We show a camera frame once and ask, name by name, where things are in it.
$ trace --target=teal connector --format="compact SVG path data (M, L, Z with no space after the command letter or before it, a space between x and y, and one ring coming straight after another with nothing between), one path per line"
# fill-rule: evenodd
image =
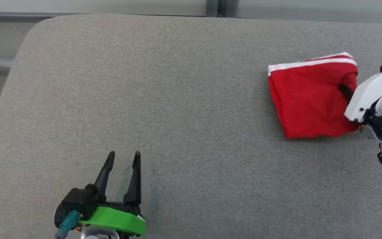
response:
M81 216L79 215L79 212L75 210L71 211L60 224L60 229L55 234L55 239L65 239L69 231L76 227L80 219Z

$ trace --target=white stripe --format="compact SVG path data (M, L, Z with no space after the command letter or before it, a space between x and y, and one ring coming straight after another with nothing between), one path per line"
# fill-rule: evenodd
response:
M350 58L328 58L328 59L311 60L311 61L305 61L305 62L285 63L285 64L269 65L268 76L271 75L272 71L285 70L285 69L308 66L308 65L319 65L319 64L325 64L325 63L350 63L352 65L356 65L356 61Z
M332 55L328 55L328 56L321 56L321 57L317 57L317 58L314 58L314 59L322 59L322 58L328 58L328 57L333 57L333 56L348 56L351 59L353 59L353 56L350 55L349 53L347 53L346 51L342 52L342 53L338 53L338 54L332 54Z

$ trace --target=gray wall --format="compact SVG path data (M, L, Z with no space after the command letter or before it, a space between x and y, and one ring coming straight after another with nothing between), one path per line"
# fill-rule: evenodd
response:
M0 0L0 12L206 15L206 0Z
M238 17L382 23L382 0L239 0Z

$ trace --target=red shorts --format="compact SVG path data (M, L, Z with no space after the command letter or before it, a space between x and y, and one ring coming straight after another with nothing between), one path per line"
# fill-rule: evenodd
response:
M348 102L338 89L356 89L357 67L349 53L270 65L268 76L286 138L338 137L358 129L344 116Z

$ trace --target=gray fabric surface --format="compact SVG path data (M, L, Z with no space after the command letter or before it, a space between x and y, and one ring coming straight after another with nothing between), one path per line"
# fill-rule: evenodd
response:
M52 238L93 183L142 154L146 238L382 238L375 141L286 140L267 66L348 51L382 64L382 25L75 15L39 23L0 99L0 238ZM70 238L78 238L77 233Z

